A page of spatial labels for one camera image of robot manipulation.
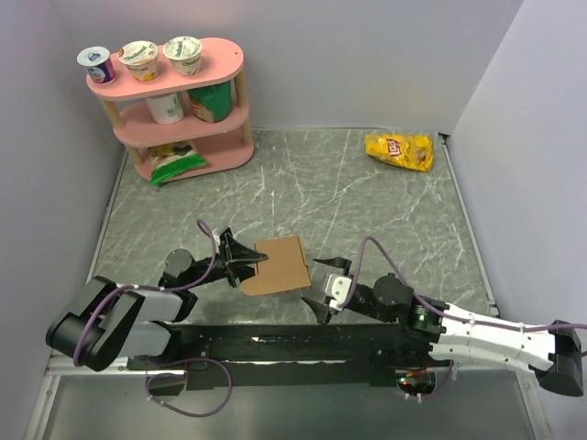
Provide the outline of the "brown cardboard box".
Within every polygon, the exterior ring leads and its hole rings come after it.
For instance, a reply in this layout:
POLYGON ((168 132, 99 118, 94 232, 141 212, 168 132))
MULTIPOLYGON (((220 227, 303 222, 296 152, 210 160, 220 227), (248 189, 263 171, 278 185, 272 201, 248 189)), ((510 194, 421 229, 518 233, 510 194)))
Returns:
POLYGON ((255 265, 255 275, 240 283, 248 296, 261 296, 311 286, 304 247, 299 235, 258 241, 256 251, 267 259, 255 265))

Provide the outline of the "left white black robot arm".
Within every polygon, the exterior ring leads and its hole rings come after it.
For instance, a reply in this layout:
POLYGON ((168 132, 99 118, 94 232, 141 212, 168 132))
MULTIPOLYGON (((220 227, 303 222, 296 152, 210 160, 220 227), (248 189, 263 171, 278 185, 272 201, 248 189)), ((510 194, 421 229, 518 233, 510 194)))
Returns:
POLYGON ((47 330, 46 344, 77 367, 99 372, 120 357, 147 356, 160 368, 175 366, 182 356, 180 323, 197 303, 194 288, 221 280, 232 287, 254 276, 254 265, 267 254, 239 243, 230 228, 215 236, 205 223, 212 254, 194 259, 178 248, 165 260, 157 285, 123 285, 94 276, 68 303, 47 330))

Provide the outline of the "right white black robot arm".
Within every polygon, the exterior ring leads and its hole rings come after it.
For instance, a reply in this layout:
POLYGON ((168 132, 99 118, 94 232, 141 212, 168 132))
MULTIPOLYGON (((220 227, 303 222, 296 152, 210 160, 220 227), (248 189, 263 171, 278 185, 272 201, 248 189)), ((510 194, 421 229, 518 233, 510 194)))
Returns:
POLYGON ((307 298, 316 320, 326 325, 344 310, 393 325, 404 363, 448 361, 486 365, 530 374, 549 392, 581 397, 583 352, 575 328, 560 320, 524 324, 467 311, 449 302, 417 295, 389 272, 372 286, 359 284, 345 258, 324 260, 335 268, 324 278, 318 302, 307 298))

